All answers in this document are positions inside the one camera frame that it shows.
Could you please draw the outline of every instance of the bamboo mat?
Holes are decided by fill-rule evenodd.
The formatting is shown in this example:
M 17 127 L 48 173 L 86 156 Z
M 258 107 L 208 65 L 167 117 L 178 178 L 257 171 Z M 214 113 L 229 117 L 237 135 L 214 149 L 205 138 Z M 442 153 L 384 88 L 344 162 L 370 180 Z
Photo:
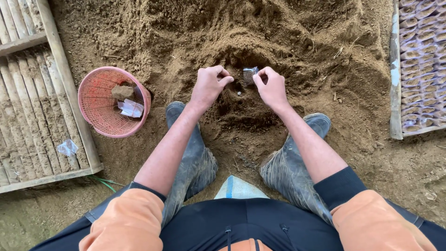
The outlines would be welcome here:
M 0 12 L 0 193 L 102 170 L 47 0 Z M 67 139 L 71 157 L 57 151 Z

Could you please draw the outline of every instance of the loose soil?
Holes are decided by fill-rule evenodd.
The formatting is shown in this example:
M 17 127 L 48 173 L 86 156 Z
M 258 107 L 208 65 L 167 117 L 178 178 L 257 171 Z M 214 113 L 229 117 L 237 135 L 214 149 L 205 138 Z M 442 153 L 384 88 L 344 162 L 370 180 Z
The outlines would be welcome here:
M 300 115 L 331 118 L 327 142 L 367 187 L 446 225 L 446 150 L 437 147 L 444 145 L 444 131 L 402 141 L 389 137 L 390 0 L 50 2 L 77 85 L 89 71 L 112 65 L 154 94 L 149 117 L 135 135 L 113 139 L 92 130 L 105 167 L 99 176 L 129 183 L 167 131 L 166 105 L 187 102 L 197 70 L 220 64 L 235 81 L 200 120 L 219 171 L 187 203 L 213 198 L 230 174 L 282 199 L 258 171 L 281 148 L 287 129 L 255 86 L 242 85 L 243 67 L 271 66 L 286 78 L 289 102 Z M 0 250 L 35 245 L 110 194 L 78 178 L 0 195 Z

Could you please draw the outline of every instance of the orange sleeve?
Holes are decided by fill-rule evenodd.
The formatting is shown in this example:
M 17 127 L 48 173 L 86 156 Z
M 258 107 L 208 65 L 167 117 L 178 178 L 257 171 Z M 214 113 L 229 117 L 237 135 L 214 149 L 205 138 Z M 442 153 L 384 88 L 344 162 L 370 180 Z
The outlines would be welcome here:
M 377 192 L 366 190 L 331 211 L 345 251 L 435 251 Z
M 113 199 L 79 243 L 80 251 L 162 251 L 160 198 L 132 188 Z

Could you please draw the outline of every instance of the pink basket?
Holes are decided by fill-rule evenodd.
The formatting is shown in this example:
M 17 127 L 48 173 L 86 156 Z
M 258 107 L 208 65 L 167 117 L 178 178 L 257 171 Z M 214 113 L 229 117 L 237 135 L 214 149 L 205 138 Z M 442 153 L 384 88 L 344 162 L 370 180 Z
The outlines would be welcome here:
M 112 89 L 123 83 L 135 89 L 135 102 L 144 106 L 141 118 L 119 113 Z M 88 73 L 82 80 L 78 101 L 83 117 L 98 133 L 111 138 L 125 138 L 144 124 L 150 111 L 151 94 L 130 73 L 116 67 L 101 67 Z

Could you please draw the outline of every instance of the muddy boot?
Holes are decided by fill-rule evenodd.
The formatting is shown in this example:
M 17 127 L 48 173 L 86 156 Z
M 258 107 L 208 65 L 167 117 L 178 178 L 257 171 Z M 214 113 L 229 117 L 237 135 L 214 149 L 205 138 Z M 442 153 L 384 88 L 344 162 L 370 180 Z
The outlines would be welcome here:
M 184 103 L 178 101 L 167 106 L 166 120 L 169 129 L 183 112 L 185 106 Z M 214 181 L 217 168 L 217 160 L 204 146 L 197 124 L 187 143 L 172 189 L 164 203 L 161 227 L 164 227 L 172 219 L 185 200 L 199 193 Z
M 330 129 L 330 119 L 322 113 L 313 113 L 303 119 L 321 138 Z M 279 191 L 291 204 L 311 211 L 333 225 L 330 211 L 314 190 L 314 183 L 291 135 L 260 169 L 260 176 L 267 186 Z

